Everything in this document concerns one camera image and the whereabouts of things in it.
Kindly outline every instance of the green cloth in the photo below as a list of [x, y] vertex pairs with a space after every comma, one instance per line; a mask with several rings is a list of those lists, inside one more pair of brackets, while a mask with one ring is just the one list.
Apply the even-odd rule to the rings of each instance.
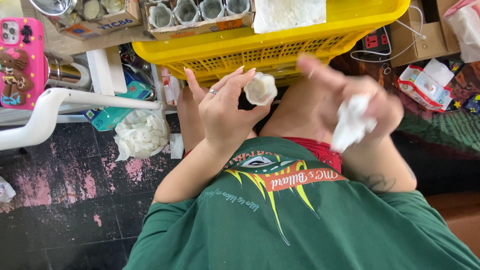
[[480, 269], [417, 191], [375, 195], [281, 138], [247, 140], [227, 167], [150, 207], [126, 270]]

